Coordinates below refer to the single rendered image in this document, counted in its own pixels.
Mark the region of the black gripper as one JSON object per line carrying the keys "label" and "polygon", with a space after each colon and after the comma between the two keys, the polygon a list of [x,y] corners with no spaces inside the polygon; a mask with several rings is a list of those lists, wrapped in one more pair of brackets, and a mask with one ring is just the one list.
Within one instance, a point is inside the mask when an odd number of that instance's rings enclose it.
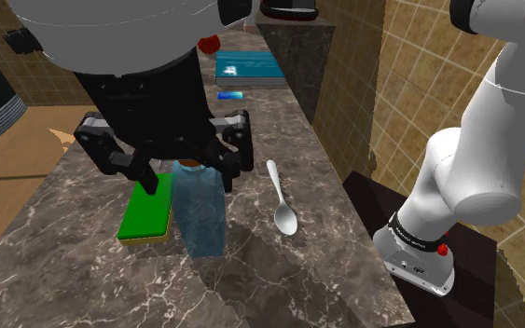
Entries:
{"label": "black gripper", "polygon": [[[230,193],[233,180],[254,168],[249,113],[240,109],[213,117],[195,48],[153,70],[121,77],[77,73],[76,78],[100,113],[87,112],[74,136],[103,174],[120,172],[155,195],[159,178],[148,154],[196,159],[206,151],[208,165],[221,173]],[[132,154],[117,144],[114,133],[136,148]]]}

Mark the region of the translucent blue bottle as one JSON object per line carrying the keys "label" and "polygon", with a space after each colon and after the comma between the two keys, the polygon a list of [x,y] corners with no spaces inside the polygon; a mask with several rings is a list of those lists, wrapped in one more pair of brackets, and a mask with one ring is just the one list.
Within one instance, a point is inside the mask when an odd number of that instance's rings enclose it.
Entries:
{"label": "translucent blue bottle", "polygon": [[173,163],[173,216],[191,257],[222,256],[226,206],[222,176],[214,168]]}

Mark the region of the green and yellow sponge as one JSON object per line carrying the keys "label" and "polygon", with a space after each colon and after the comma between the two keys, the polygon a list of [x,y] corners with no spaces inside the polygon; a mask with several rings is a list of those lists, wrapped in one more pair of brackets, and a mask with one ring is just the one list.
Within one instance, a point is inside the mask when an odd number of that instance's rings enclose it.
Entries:
{"label": "green and yellow sponge", "polygon": [[140,183],[135,184],[117,233],[122,245],[160,243],[169,239],[174,178],[171,173],[158,174],[158,178],[155,195],[148,195]]}

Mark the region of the red round fruit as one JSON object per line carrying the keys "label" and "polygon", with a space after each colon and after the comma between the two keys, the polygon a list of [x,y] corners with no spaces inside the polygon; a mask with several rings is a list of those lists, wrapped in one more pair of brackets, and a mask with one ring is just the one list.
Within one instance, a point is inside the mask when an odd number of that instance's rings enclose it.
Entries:
{"label": "red round fruit", "polygon": [[214,34],[201,38],[197,46],[204,54],[213,55],[221,48],[221,43],[218,35]]}

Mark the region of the teal book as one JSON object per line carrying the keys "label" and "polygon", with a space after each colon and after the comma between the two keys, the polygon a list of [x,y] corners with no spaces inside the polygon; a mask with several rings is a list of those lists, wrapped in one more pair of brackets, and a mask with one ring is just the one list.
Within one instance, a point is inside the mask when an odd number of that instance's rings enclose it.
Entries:
{"label": "teal book", "polygon": [[283,86],[286,79],[270,51],[224,50],[216,53],[215,84],[223,87]]}

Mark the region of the white spoon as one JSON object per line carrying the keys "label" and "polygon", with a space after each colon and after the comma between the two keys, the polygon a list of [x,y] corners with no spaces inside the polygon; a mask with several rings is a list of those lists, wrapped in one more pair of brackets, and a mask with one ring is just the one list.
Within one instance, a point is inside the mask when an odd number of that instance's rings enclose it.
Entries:
{"label": "white spoon", "polygon": [[276,163],[269,159],[267,161],[267,169],[279,199],[279,205],[274,213],[275,225],[283,234],[292,236],[297,232],[297,216],[284,200]]}

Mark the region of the black round appliance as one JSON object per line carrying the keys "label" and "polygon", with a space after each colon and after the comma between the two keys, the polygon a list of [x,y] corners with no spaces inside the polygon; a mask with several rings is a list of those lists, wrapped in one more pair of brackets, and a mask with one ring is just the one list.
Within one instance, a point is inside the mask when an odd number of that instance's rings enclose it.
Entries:
{"label": "black round appliance", "polygon": [[285,21],[314,21],[319,15],[315,0],[261,0],[259,9],[267,17]]}

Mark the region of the dark robot stand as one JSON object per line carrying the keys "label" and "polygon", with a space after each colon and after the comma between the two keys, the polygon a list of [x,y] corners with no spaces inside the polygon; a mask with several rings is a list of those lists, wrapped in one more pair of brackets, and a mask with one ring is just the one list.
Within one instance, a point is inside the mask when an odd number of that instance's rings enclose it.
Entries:
{"label": "dark robot stand", "polygon": [[[343,187],[370,236],[406,200],[356,171]],[[449,230],[448,246],[454,254],[455,282],[447,295],[438,297],[393,277],[415,320],[400,328],[493,328],[496,242],[456,224]]]}

